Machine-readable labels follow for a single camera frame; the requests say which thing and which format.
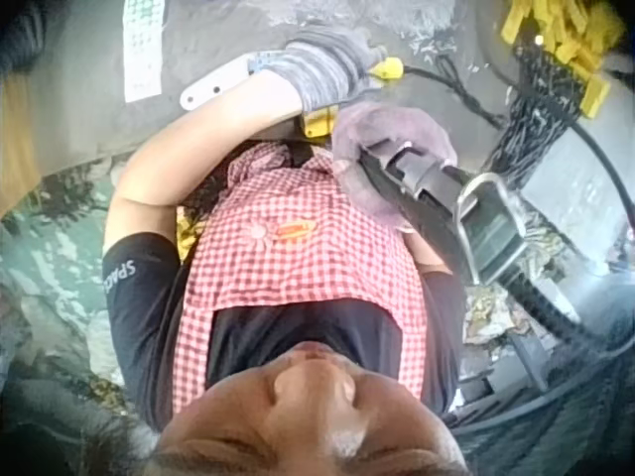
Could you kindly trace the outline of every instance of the gray glove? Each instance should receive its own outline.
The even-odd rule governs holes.
[[[310,26],[298,31],[269,69],[290,82],[305,112],[356,97],[371,87],[368,70],[386,58],[383,47],[370,48],[361,30]]]
[[[410,141],[447,165],[456,165],[456,152],[447,132],[421,109],[360,102],[339,111],[332,134],[333,174],[353,205],[385,226],[404,228],[399,210],[375,190],[358,164],[361,149],[386,139]]]

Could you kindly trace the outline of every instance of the gray floor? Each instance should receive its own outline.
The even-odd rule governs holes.
[[[179,96],[186,86],[243,53],[279,47],[296,28],[271,27],[263,10],[244,1],[172,1],[163,35],[163,94],[126,104],[123,3],[67,0],[51,21],[46,51],[31,77],[36,147],[45,175],[137,146],[184,113]],[[479,4],[502,5],[500,0]],[[477,51],[473,9],[458,0],[454,17],[456,28],[446,39],[456,44],[453,57],[467,88],[485,107],[504,110],[506,87],[494,80]],[[408,39],[372,21],[361,23],[390,55],[432,67],[430,56],[413,56]],[[448,129],[468,169],[477,168],[495,144],[496,132],[441,85],[407,77],[384,96],[430,112]]]

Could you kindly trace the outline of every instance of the nose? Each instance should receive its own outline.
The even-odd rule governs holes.
[[[364,417],[354,406],[355,381],[327,359],[300,360],[274,382],[272,426],[288,448],[313,448],[333,456],[355,454]]]

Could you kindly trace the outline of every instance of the person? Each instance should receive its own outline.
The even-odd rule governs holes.
[[[468,474],[439,418],[457,386],[463,289],[356,164],[387,138],[455,161],[430,116],[345,108],[332,152],[312,147],[295,167],[286,145],[258,144],[230,164],[183,263],[175,244],[177,206],[234,148],[350,101],[383,58],[363,33],[301,29],[127,165],[103,276],[127,391],[161,432],[146,474]]]

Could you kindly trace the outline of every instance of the gingham apron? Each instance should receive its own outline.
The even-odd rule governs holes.
[[[282,168],[289,158],[284,145],[260,144],[229,168],[190,269],[175,349],[175,414],[205,391],[217,311],[340,298],[392,315],[402,330],[399,382],[421,396],[427,317],[402,237],[349,203],[331,174],[330,152],[314,148],[300,169]],[[299,227],[305,232],[293,237]]]

